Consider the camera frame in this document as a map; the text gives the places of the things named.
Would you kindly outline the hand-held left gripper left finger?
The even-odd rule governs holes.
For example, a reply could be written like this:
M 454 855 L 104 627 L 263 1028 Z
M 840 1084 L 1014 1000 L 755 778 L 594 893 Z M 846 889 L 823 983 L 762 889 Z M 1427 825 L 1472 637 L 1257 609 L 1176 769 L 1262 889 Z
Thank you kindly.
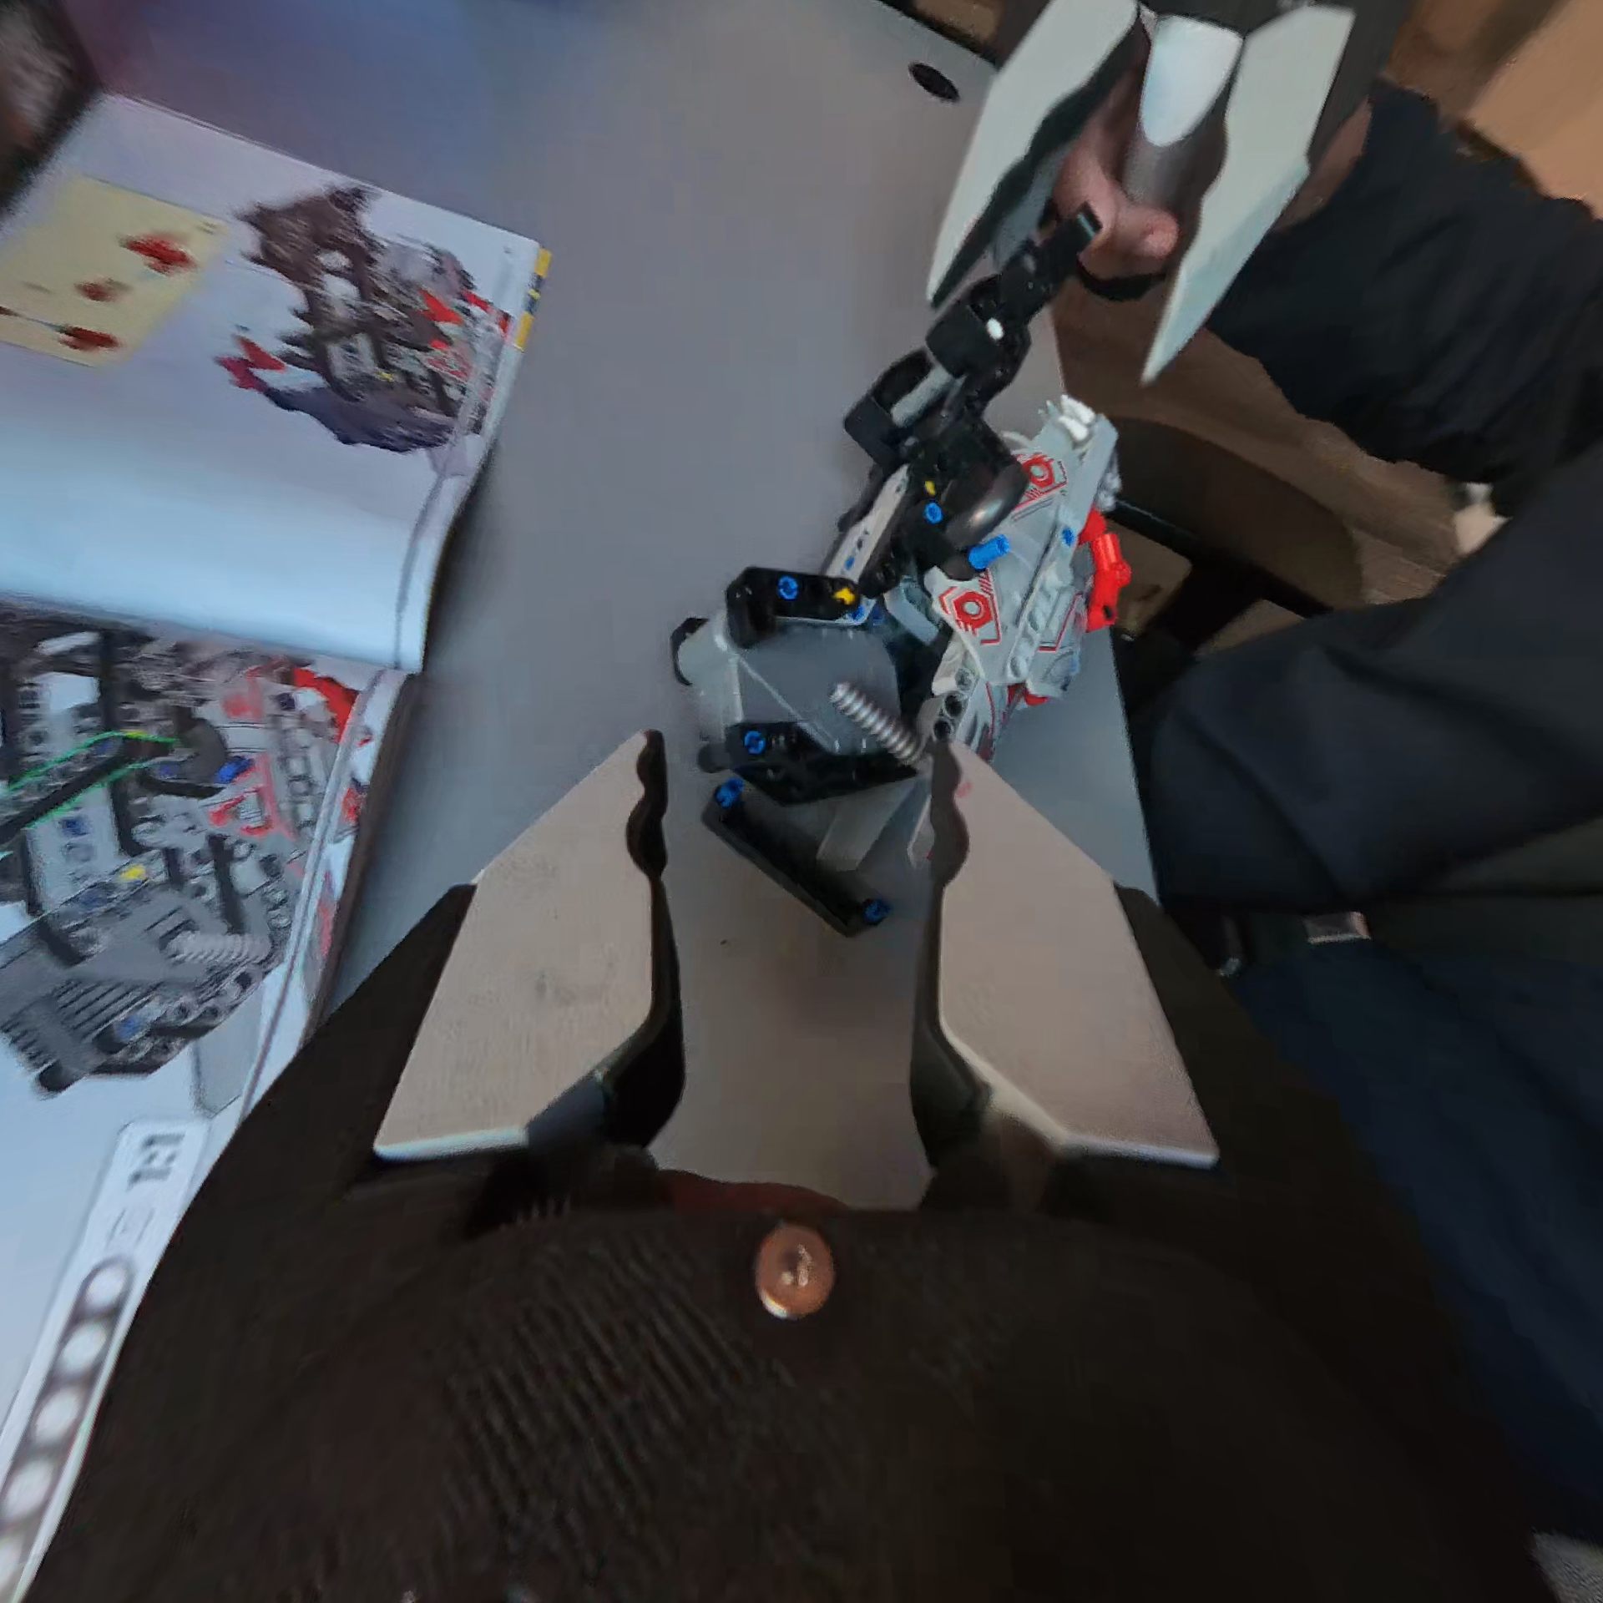
M 665 1130 L 683 1096 L 665 816 L 667 744 L 635 733 L 472 876 L 380 1158 Z

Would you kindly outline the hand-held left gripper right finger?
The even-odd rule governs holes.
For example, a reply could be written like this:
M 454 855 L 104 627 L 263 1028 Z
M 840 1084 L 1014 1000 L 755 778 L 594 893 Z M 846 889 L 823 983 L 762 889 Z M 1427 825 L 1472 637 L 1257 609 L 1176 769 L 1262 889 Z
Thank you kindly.
M 964 744 L 929 756 L 910 1122 L 929 1172 L 1218 1164 L 1123 889 Z

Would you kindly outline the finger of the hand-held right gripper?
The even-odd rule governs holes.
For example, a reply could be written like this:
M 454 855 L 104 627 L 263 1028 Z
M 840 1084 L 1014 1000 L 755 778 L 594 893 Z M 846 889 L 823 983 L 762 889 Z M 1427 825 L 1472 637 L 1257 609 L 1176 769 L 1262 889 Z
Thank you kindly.
M 1059 167 L 1143 44 L 1130 0 L 1051 0 L 995 72 L 935 228 L 925 303 L 944 306 L 1037 228 Z
M 1204 206 L 1167 206 L 1189 226 L 1169 259 L 1169 297 L 1148 330 L 1139 379 L 1160 379 L 1204 330 L 1252 251 L 1313 179 L 1313 142 L 1353 36 L 1347 5 L 1293 5 L 1246 28 L 1230 96 L 1230 157 Z

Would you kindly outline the grey black lego vehicle model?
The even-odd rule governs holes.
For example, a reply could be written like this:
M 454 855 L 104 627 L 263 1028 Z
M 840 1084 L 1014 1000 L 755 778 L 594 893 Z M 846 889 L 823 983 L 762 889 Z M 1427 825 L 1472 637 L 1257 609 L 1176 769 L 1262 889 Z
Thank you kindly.
M 863 882 L 882 832 L 929 857 L 935 744 L 991 762 L 1130 585 L 1115 424 L 1072 396 L 1031 432 L 991 424 L 1096 233 L 1078 212 L 1018 245 L 846 412 L 867 481 L 823 571 L 744 565 L 674 635 L 716 777 L 701 825 L 840 935 L 894 918 Z

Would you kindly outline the person's right forearm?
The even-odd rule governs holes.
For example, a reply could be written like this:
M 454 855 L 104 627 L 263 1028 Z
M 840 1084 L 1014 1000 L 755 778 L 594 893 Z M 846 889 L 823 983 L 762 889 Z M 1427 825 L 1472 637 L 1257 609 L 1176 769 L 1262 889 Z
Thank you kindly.
M 1419 92 L 1380 83 L 1333 195 L 1277 228 L 1208 330 L 1301 421 L 1380 464 L 1491 487 L 1522 514 L 1597 452 L 1603 226 L 1469 157 Z

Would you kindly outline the lego instruction booklet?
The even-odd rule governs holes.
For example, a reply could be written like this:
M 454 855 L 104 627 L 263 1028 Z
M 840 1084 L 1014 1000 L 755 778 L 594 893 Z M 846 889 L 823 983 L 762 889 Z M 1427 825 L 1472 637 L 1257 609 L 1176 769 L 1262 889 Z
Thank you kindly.
M 553 251 L 104 92 L 5 217 L 0 1598 L 331 1008 Z

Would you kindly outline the person's right hand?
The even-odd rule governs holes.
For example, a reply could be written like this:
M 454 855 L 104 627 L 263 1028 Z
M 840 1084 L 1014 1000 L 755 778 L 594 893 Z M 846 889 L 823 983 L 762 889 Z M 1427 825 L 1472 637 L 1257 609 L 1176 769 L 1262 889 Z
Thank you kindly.
M 1051 212 L 1062 220 L 1092 212 L 1096 239 L 1083 251 L 1092 279 L 1143 279 L 1160 272 L 1181 245 L 1181 220 L 1148 212 L 1125 189 L 1125 150 L 1139 129 L 1139 71 L 1130 71 L 1115 92 L 1087 118 L 1083 139 L 1067 146 Z

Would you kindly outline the person's dark clothing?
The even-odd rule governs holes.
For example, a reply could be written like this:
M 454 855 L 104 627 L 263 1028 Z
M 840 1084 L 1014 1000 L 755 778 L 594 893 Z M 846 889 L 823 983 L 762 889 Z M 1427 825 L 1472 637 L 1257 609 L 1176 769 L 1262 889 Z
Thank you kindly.
M 1327 613 L 1181 677 L 1148 722 L 1167 900 L 1364 912 L 1597 825 L 1597 448 L 1427 599 Z M 1232 979 L 1415 1212 L 1537 1527 L 1597 1544 L 1597 965 L 1380 935 Z

